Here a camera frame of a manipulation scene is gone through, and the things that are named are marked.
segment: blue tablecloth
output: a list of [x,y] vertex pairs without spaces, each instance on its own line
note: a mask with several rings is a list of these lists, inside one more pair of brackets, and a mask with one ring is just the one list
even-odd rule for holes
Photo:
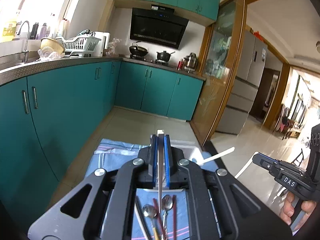
[[[144,145],[138,144],[130,144],[125,142],[117,142],[109,139],[102,139],[97,150],[94,152],[87,172],[85,176],[87,177],[97,168],[104,168],[106,171],[113,171],[119,169],[124,163],[129,160],[132,160],[137,157],[140,149],[147,147]],[[211,155],[207,152],[202,152],[202,156],[204,159],[209,158]],[[215,171],[218,167],[214,161],[205,163],[202,166],[203,169],[209,171]],[[163,196],[176,195],[177,196],[177,240],[186,239],[189,237],[189,222],[188,222],[188,211],[187,211],[187,202],[186,202],[186,193],[185,191],[174,191],[169,190],[167,192],[163,192]],[[137,196],[139,198],[141,207],[145,204],[153,205],[152,198],[158,199],[157,192],[150,192],[144,189],[137,189]],[[169,239],[173,238],[173,212],[168,212],[168,236]],[[157,231],[159,236],[161,235],[160,228],[157,224]],[[146,220],[146,225],[148,226],[149,234],[152,236],[152,227],[151,221],[149,219]],[[140,240],[145,239],[142,231],[140,229],[138,220],[134,215],[133,225],[132,225],[132,240]]]

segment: range hood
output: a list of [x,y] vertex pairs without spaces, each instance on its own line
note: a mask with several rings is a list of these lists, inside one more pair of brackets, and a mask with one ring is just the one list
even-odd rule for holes
[[188,22],[172,13],[132,8],[130,39],[178,49]]

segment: refrigerator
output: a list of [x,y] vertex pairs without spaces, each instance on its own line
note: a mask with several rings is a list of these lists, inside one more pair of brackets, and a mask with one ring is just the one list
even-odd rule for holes
[[236,78],[217,132],[238,135],[242,130],[260,85],[267,48],[263,41],[245,31]]

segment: faucet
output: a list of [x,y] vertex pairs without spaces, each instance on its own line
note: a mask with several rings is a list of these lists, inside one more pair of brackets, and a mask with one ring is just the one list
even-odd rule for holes
[[25,23],[28,24],[28,34],[27,34],[27,38],[26,38],[26,46],[25,46],[24,50],[22,51],[23,52],[23,60],[22,60],[23,63],[26,63],[29,58],[29,50],[27,50],[27,47],[28,47],[28,38],[29,38],[29,34],[30,34],[30,23],[28,21],[24,21],[24,23],[21,24],[20,30],[18,32],[18,35],[20,35],[21,29]]

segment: screw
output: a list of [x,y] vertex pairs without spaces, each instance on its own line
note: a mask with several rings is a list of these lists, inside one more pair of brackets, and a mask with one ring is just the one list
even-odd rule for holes
[[189,160],[187,160],[187,159],[181,159],[181,160],[179,161],[179,164],[180,164],[181,166],[187,166],[187,165],[189,164]]
[[102,175],[104,175],[106,173],[106,171],[104,170],[104,169],[96,169],[95,171],[94,171],[94,174],[96,175],[96,176],[102,176]]
[[133,165],[141,165],[144,163],[144,160],[142,160],[141,158],[136,158],[132,161]]
[[218,174],[219,176],[226,176],[226,175],[228,174],[228,172],[227,172],[227,170],[225,170],[225,169],[218,169],[218,170],[217,170],[217,174]]

